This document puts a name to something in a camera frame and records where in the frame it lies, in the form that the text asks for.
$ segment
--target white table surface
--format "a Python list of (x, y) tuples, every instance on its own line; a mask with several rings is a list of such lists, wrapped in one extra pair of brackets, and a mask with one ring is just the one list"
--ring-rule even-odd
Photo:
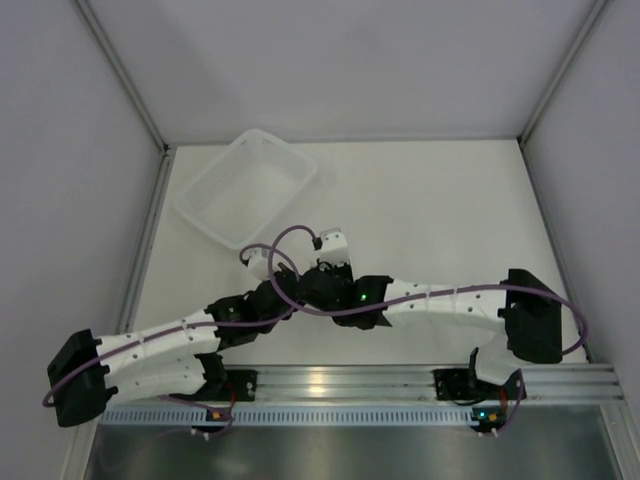
[[(388, 274), (418, 283), (467, 285), (502, 280), (508, 268), (517, 267), (564, 294), (515, 140), (298, 146), (317, 159), (318, 175), (260, 241), (271, 242), (293, 224), (316, 232), (337, 226), (349, 241), (356, 277)], [(177, 149), (135, 330), (181, 318), (257, 285), (236, 252), (196, 230), (172, 205), (176, 193), (223, 149)], [(300, 268), (309, 265), (308, 236), (292, 235), (282, 247)], [(466, 363), (471, 350), (490, 336), (426, 323), (363, 332), (298, 313), (254, 343), (224, 351), (223, 357), (227, 365)], [(577, 339), (568, 312), (563, 337), (565, 346)], [(565, 361), (585, 362), (585, 354), (574, 352)]]

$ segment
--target white wall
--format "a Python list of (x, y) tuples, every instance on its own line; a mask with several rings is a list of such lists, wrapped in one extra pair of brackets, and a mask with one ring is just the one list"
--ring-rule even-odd
[(71, 2), (3, 2), (0, 65), (0, 478), (57, 478), (46, 366), (113, 328), (158, 152)]
[(515, 137), (592, 0), (91, 0), (165, 139)]
[(640, 3), (612, 2), (527, 153), (591, 344), (640, 424)]

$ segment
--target transparent plastic container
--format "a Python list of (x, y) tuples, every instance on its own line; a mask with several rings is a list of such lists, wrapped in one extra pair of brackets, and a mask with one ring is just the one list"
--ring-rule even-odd
[(309, 183), (316, 161), (262, 130), (248, 130), (175, 198), (177, 211), (232, 250), (256, 240)]

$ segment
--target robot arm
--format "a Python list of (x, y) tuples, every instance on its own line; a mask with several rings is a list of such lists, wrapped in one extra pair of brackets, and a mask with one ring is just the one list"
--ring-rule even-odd
[[(314, 247), (316, 265), (304, 275), (298, 278), (281, 266), (274, 277), (300, 308), (308, 304), (333, 312), (337, 325), (369, 330), (439, 322), (487, 329), (494, 337), (472, 354), (469, 373), (474, 382), (493, 385), (505, 384), (528, 363), (558, 363), (562, 358), (557, 302), (517, 292), (458, 292), (388, 276), (354, 280), (339, 229), (322, 232)], [(214, 399), (227, 381), (216, 352), (253, 342), (274, 328), (274, 319), (288, 319), (295, 311), (273, 288), (266, 250), (254, 249), (243, 263), (261, 280), (255, 290), (141, 332), (93, 338), (84, 330), (72, 335), (47, 370), (59, 425), (77, 425), (110, 406), (158, 395)], [(505, 282), (548, 290), (524, 270), (510, 270)], [(367, 308), (359, 312), (360, 307)], [(92, 362), (90, 368), (69, 380), (70, 372), (86, 362)]]

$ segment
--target white connector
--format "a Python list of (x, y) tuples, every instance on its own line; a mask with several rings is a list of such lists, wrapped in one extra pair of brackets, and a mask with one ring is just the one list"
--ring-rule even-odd
[(318, 238), (322, 240), (322, 247), (318, 252), (318, 260), (321, 263), (328, 263), (334, 267), (350, 263), (347, 237), (339, 228), (320, 232)]
[(261, 282), (269, 279), (269, 252), (266, 248), (254, 248), (249, 252), (247, 270)]

